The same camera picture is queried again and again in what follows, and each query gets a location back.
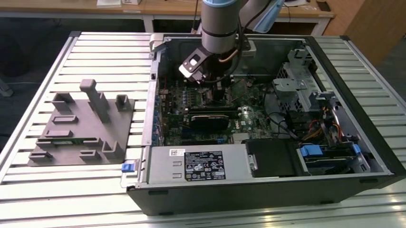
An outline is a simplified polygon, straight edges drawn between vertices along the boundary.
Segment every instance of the desk leg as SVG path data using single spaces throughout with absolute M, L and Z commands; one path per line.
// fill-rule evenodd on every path
M 154 32 L 154 15 L 143 15 L 142 19 L 145 21 L 146 32 Z
M 326 27 L 329 25 L 330 18 L 321 18 L 318 20 L 318 23 L 316 25 L 316 28 L 313 29 L 312 35 L 313 36 L 322 36 L 326 30 Z

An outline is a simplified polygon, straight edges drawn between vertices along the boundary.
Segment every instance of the green circuit board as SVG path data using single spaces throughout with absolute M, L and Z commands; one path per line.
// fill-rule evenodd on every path
M 261 104 L 265 87 L 249 78 L 237 78 L 226 90 L 225 99 L 209 104 L 205 99 L 207 88 L 186 87 L 181 81 L 169 84 L 167 91 L 161 90 L 165 145 L 234 144 L 237 133 L 246 133 L 253 139 L 270 138 L 273 131 Z M 229 119 L 228 129 L 216 132 L 191 129 L 189 120 L 194 115 L 185 110 L 206 107 L 236 107 L 237 116 Z

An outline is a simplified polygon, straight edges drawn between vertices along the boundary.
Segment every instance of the white paper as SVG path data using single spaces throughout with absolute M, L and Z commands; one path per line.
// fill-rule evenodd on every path
M 122 0 L 98 0 L 98 8 L 119 8 Z
M 301 5 L 306 5 L 309 4 L 309 2 L 306 0 L 296 0 L 296 1 L 286 1 L 285 5 L 288 7 L 293 7 L 293 6 L 301 6 Z

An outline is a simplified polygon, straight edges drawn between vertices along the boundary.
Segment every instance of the blue latch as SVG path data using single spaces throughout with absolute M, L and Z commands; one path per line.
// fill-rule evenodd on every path
M 353 144 L 353 149 L 354 149 L 357 154 L 361 154 L 361 148 L 357 144 Z
M 122 172 L 135 172 L 135 164 L 125 163 L 122 166 Z
M 324 151 L 320 145 L 305 145 L 301 148 L 301 153 L 304 157 L 309 155 L 324 155 Z

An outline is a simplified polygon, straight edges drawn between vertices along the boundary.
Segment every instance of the barcode sticker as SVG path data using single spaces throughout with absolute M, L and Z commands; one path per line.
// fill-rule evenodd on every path
M 185 149 L 170 149 L 170 156 L 183 156 Z

